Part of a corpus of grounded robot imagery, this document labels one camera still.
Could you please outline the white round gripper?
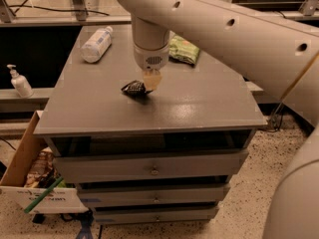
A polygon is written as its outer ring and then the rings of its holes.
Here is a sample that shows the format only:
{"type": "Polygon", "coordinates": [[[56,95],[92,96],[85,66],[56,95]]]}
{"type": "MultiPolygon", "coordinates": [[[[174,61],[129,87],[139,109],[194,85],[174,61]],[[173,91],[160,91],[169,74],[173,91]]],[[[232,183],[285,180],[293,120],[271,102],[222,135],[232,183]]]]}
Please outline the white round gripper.
{"type": "Polygon", "coordinates": [[[160,84],[161,73],[159,70],[167,64],[168,52],[168,45],[155,50],[134,45],[135,61],[143,70],[143,81],[147,91],[154,91],[160,84]]]}

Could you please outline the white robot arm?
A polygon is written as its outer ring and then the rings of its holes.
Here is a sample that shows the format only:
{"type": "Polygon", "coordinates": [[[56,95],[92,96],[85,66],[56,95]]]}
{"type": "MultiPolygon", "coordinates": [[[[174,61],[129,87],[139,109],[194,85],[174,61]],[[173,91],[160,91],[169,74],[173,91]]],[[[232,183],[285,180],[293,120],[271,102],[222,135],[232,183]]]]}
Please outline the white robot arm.
{"type": "Polygon", "coordinates": [[[314,129],[281,177],[263,239],[319,239],[319,34],[220,0],[118,0],[131,14],[134,55],[154,90],[176,33],[261,87],[314,129]]]}

